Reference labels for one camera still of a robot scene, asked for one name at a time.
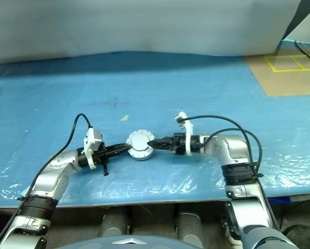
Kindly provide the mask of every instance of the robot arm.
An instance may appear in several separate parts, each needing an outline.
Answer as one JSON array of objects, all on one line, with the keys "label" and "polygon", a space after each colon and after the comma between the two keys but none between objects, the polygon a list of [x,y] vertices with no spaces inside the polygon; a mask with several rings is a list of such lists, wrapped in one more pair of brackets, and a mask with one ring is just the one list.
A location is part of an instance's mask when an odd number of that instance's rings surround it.
[{"label": "robot arm", "polygon": [[[185,113],[178,116],[185,118]],[[216,156],[225,179],[226,220],[231,236],[242,240],[244,249],[297,248],[278,230],[274,229],[271,211],[266,205],[258,176],[250,162],[246,142],[240,136],[193,135],[193,131],[175,133],[173,137],[155,139],[148,144],[166,149],[177,155],[201,153]]]},{"label": "robot arm", "polygon": [[108,175],[109,157],[129,149],[128,144],[105,147],[101,133],[89,128],[84,148],[62,152],[42,170],[29,196],[22,198],[20,212],[0,241],[0,249],[44,249],[46,240],[42,236],[51,225],[50,219],[70,176],[85,167],[94,169],[98,164],[103,165],[104,175]]}]

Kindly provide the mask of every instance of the black wire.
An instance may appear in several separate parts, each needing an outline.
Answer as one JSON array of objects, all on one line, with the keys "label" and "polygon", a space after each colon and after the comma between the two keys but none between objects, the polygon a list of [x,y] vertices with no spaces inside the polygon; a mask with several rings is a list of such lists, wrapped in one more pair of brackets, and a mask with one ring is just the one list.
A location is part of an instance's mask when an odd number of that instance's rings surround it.
[{"label": "black wire", "polygon": [[273,221],[274,227],[275,227],[277,230],[279,230],[279,226],[278,226],[276,217],[275,217],[274,212],[273,212],[273,210],[272,210],[272,208],[271,208],[271,206],[270,206],[270,203],[269,203],[269,201],[268,201],[268,198],[267,198],[267,196],[266,196],[266,194],[265,194],[265,192],[264,192],[264,189],[263,189],[262,184],[261,184],[261,182],[260,182],[260,179],[259,179],[259,177],[258,177],[258,173],[256,172],[256,169],[255,169],[255,167],[254,167],[252,149],[251,149],[250,142],[249,142],[249,139],[248,139],[248,137],[247,137],[247,134],[246,134],[245,130],[241,127],[241,125],[239,125],[239,124],[238,124],[237,122],[235,122],[234,120],[232,120],[232,119],[230,119],[230,118],[227,118],[227,117],[218,116],[218,115],[199,115],[199,116],[193,116],[193,117],[188,117],[188,118],[178,118],[178,119],[177,119],[177,122],[182,123],[183,121],[186,121],[186,120],[192,120],[192,119],[198,119],[198,118],[218,118],[218,119],[226,120],[226,121],[228,121],[228,122],[230,122],[230,123],[233,123],[236,127],[239,128],[239,131],[242,132],[242,134],[244,135],[244,138],[245,138],[245,140],[246,140],[247,150],[248,150],[248,156],[249,156],[249,160],[250,160],[250,162],[251,162],[251,164],[252,164],[252,167],[251,167],[251,168],[252,168],[252,171],[253,171],[253,173],[255,174],[256,178],[257,178],[257,182],[258,182],[258,184],[259,184],[259,186],[260,186],[261,194],[262,194],[263,199],[264,199],[264,201],[265,201],[265,204],[266,204],[266,206],[267,206],[267,208],[268,208],[268,210],[269,210],[269,214],[270,214],[271,219],[272,219],[272,221]]},{"label": "black wire", "polygon": [[280,229],[280,231],[281,231],[281,228],[282,228],[282,225],[283,225],[284,212],[287,212],[287,211],[289,211],[289,210],[295,209],[295,208],[297,208],[298,206],[300,206],[300,205],[303,204],[303,203],[304,203],[304,201],[298,203],[298,204],[295,205],[295,206],[288,207],[287,209],[285,209],[285,210],[282,211],[281,217],[280,217],[280,224],[279,224],[279,229]]},{"label": "black wire", "polygon": [[11,218],[9,219],[8,223],[6,224],[6,226],[4,227],[4,229],[0,232],[0,241],[1,239],[3,238],[3,236],[5,235],[5,233],[7,232],[10,224],[12,223],[12,221],[14,220],[14,218],[18,215],[19,211],[21,210],[21,208],[23,207],[24,203],[25,203],[25,200],[27,199],[27,197],[29,196],[30,192],[32,191],[35,183],[36,183],[36,180],[38,178],[38,176],[41,174],[41,172],[43,171],[43,169],[57,156],[59,155],[60,153],[62,153],[68,146],[69,144],[71,143],[72,141],[72,138],[74,136],[74,132],[75,132],[75,128],[76,128],[76,124],[77,124],[77,121],[79,119],[79,117],[84,117],[84,119],[86,120],[86,122],[88,123],[88,127],[91,128],[92,125],[89,121],[89,119],[87,118],[86,115],[84,115],[83,113],[80,113],[78,114],[75,119],[74,119],[74,123],[73,123],[73,126],[72,126],[72,131],[71,131],[71,134],[70,134],[70,137],[68,138],[68,141],[67,143],[57,152],[55,153],[42,167],[41,169],[38,171],[38,173],[35,175],[33,181],[31,182],[30,186],[29,186],[29,189],[27,190],[25,196],[23,198],[21,198],[22,202],[21,204],[18,206],[18,208],[15,210],[15,212],[13,213],[13,215],[11,216]]},{"label": "black wire", "polygon": [[310,59],[310,55],[308,53],[306,53],[297,43],[297,41],[294,42],[294,45],[296,48],[298,48],[300,50],[300,52],[302,52],[304,55],[306,55],[309,59]]},{"label": "black wire", "polygon": [[[223,130],[219,130],[219,131],[217,131],[217,132],[214,132],[214,133],[211,134],[211,135],[207,138],[207,140],[204,142],[204,146],[206,146],[206,145],[208,144],[208,142],[209,142],[214,136],[216,136],[216,135],[219,134],[219,133],[222,133],[222,132],[225,132],[225,131],[239,131],[239,130],[240,130],[240,129],[238,129],[238,128],[227,128],[227,129],[223,129]],[[252,133],[252,132],[250,132],[250,131],[248,131],[248,130],[244,130],[244,131],[245,131],[246,133],[248,133],[249,135],[251,135],[251,136],[255,139],[256,143],[258,144],[258,147],[259,147],[259,158],[258,158],[258,165],[257,165],[257,168],[256,168],[256,172],[259,172],[259,168],[260,168],[261,161],[262,161],[262,155],[263,155],[261,142],[260,142],[260,140],[258,139],[258,137],[257,137],[254,133]]]}]

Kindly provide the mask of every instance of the round metal part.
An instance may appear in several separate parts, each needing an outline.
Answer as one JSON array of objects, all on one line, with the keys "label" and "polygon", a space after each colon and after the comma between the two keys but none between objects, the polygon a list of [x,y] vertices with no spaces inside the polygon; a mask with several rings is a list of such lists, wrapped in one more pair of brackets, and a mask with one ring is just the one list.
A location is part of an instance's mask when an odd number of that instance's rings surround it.
[{"label": "round metal part", "polygon": [[146,160],[154,153],[154,148],[148,145],[148,142],[155,139],[155,136],[147,130],[137,130],[131,133],[126,141],[126,144],[132,146],[128,150],[129,154],[135,160]]}]

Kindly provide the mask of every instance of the white backdrop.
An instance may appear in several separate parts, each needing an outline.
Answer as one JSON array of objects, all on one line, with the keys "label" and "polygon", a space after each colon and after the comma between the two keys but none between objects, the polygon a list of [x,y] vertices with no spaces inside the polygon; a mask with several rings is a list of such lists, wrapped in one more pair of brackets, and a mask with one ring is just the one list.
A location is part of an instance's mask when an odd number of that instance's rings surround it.
[{"label": "white backdrop", "polygon": [[0,0],[0,63],[111,51],[276,49],[300,0]]}]

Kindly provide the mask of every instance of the table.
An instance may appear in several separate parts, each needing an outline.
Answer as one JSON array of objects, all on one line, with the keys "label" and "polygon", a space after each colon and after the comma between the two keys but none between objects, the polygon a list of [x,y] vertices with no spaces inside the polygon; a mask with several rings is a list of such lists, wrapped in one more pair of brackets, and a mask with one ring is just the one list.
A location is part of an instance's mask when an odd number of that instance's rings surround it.
[{"label": "table", "polygon": [[[254,132],[263,145],[267,195],[310,193],[310,96],[268,97],[240,57],[120,52],[0,65],[0,208],[18,205],[78,113],[111,145],[137,129],[171,136],[180,131],[173,118],[181,110],[227,116]],[[195,134],[232,127],[212,119],[193,124]],[[82,147],[86,131],[80,122],[70,149]],[[216,158],[157,151],[135,161],[125,154],[108,169],[109,176],[101,167],[73,175],[59,205],[226,198]]]}]

